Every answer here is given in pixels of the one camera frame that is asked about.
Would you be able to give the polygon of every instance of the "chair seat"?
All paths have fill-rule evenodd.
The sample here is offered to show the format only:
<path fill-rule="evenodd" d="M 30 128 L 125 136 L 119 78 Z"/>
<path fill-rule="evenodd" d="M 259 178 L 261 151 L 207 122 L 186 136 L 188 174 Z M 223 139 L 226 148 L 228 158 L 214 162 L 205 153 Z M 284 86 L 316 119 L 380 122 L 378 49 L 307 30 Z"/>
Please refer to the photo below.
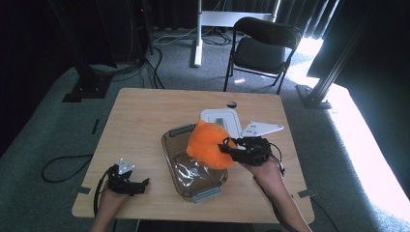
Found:
<path fill-rule="evenodd" d="M 264 73 L 280 73 L 284 70 L 285 47 L 263 44 L 252 38 L 242 38 L 236 49 L 235 65 Z"/>

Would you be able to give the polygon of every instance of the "black chair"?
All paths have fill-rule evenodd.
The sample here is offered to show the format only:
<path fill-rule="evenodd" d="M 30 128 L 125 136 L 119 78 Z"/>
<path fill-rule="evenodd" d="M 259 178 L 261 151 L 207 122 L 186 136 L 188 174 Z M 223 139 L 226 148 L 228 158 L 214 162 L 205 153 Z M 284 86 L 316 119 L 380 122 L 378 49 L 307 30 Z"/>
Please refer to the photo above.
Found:
<path fill-rule="evenodd" d="M 236 45 L 238 32 L 246 36 Z M 233 70 L 254 73 L 273 78 L 272 86 L 279 82 L 277 95 L 290 66 L 290 60 L 301 41 L 296 27 L 243 17 L 233 27 L 233 43 L 226 70 L 223 92 Z"/>

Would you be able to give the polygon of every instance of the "metal base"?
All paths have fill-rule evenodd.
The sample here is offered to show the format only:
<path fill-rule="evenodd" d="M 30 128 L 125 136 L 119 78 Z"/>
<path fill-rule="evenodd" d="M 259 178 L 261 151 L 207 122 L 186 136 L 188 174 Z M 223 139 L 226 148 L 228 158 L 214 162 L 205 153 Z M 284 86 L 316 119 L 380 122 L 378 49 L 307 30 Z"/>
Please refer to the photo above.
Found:
<path fill-rule="evenodd" d="M 309 94 L 313 90 L 307 85 L 297 85 L 296 88 L 298 89 L 299 95 L 304 103 L 305 108 L 316 108 L 316 109 L 330 109 L 332 108 L 331 104 L 325 98 L 320 103 L 316 103 L 309 97 Z"/>
<path fill-rule="evenodd" d="M 98 78 L 98 81 L 90 88 L 83 88 L 80 78 L 72 92 L 66 94 L 63 102 L 81 102 L 82 99 L 104 99 L 113 76 L 97 73 L 95 73 L 95 76 Z"/>

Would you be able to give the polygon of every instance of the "orange plush toy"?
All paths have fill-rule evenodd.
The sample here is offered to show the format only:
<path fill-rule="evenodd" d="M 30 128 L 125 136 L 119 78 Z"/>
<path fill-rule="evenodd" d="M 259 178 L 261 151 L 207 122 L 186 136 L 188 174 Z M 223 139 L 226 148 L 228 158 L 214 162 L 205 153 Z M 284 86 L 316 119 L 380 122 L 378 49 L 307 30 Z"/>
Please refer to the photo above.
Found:
<path fill-rule="evenodd" d="M 220 151 L 218 144 L 222 144 L 226 137 L 230 137 L 226 129 L 215 123 L 199 120 L 190 135 L 187 153 L 204 166 L 213 169 L 224 169 L 234 161 L 229 154 Z M 229 147 L 237 148 L 230 139 Z"/>

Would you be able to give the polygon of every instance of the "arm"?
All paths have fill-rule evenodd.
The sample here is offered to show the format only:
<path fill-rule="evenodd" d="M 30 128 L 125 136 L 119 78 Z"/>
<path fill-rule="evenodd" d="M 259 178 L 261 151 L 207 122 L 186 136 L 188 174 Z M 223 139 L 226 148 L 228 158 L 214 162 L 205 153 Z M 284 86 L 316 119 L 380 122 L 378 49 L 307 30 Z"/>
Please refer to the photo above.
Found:
<path fill-rule="evenodd" d="M 277 206 L 281 217 L 298 231 L 311 231 L 308 224 L 302 217 L 298 206 L 293 201 L 292 196 L 287 190 L 286 184 L 280 174 L 278 164 L 269 158 L 268 161 L 261 166 L 250 166 L 242 164 L 244 168 L 249 170 L 256 182 L 263 188 L 265 193 L 272 198 Z"/>
<path fill-rule="evenodd" d="M 91 232 L 108 231 L 109 223 L 129 197 L 127 194 L 118 194 L 110 189 L 103 191 Z"/>

